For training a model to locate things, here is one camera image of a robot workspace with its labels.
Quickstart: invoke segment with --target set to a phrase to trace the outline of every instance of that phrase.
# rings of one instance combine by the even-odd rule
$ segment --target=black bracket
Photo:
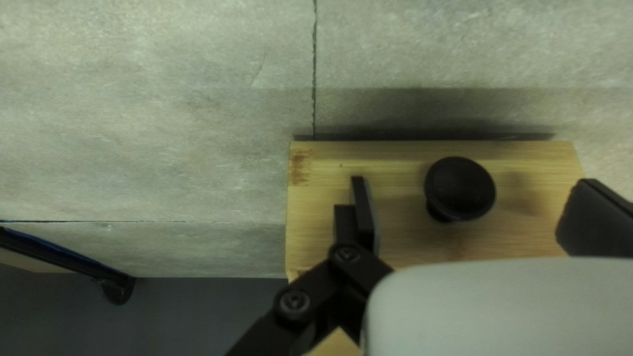
[[[355,205],[334,206],[335,243],[328,258],[277,293],[227,356],[299,356],[341,327],[360,343],[369,294],[392,272],[378,257],[378,238],[367,182],[352,177]]]

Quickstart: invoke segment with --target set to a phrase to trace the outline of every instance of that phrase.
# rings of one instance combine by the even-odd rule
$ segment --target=wood grain
[[[484,217],[456,224],[431,219],[423,182],[435,161],[463,156],[485,167],[497,200]],[[349,178],[368,179],[380,230],[380,257],[395,269],[441,262],[564,255],[555,227],[583,177],[570,142],[293,142],[285,237],[290,280],[322,261],[332,244],[333,206],[349,203]],[[311,355],[349,355],[335,335]]]

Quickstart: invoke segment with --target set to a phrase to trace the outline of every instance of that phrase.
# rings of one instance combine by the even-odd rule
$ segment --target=round black knob
[[[477,162],[446,157],[433,163],[424,182],[427,210],[440,222],[468,221],[487,213],[496,196],[494,181]]]

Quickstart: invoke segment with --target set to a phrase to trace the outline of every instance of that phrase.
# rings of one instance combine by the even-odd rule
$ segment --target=black rubber foot
[[[439,222],[468,221],[487,213],[496,189],[488,171],[463,157],[435,162],[424,182],[427,210]]]
[[[97,283],[99,289],[101,290],[101,294],[107,301],[114,305],[123,305],[132,296],[136,278],[130,278],[128,283],[124,286],[114,283],[108,279],[95,279],[94,282]]]

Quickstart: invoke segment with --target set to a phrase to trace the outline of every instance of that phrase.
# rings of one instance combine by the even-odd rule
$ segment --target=black screw
[[[281,296],[279,307],[285,314],[302,314],[310,307],[310,297],[304,291],[291,289]]]
[[[360,251],[351,246],[342,246],[336,249],[334,256],[342,261],[353,262],[360,258]]]

